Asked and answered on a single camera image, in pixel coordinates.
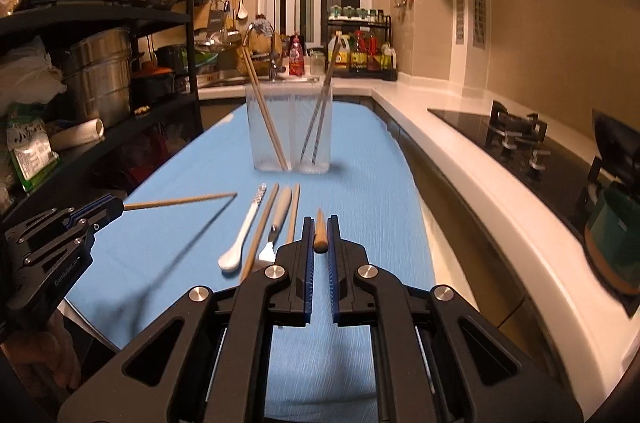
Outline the person's left hand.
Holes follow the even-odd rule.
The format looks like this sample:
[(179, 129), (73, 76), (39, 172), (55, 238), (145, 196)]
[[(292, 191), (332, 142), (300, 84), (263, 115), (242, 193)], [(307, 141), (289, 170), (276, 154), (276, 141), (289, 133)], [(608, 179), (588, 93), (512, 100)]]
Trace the person's left hand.
[(76, 389), (81, 371), (73, 340), (64, 327), (64, 317), (57, 309), (39, 333), (15, 333), (1, 344), (3, 354), (12, 365), (30, 395), (43, 397), (51, 388), (36, 373), (42, 365), (59, 388)]

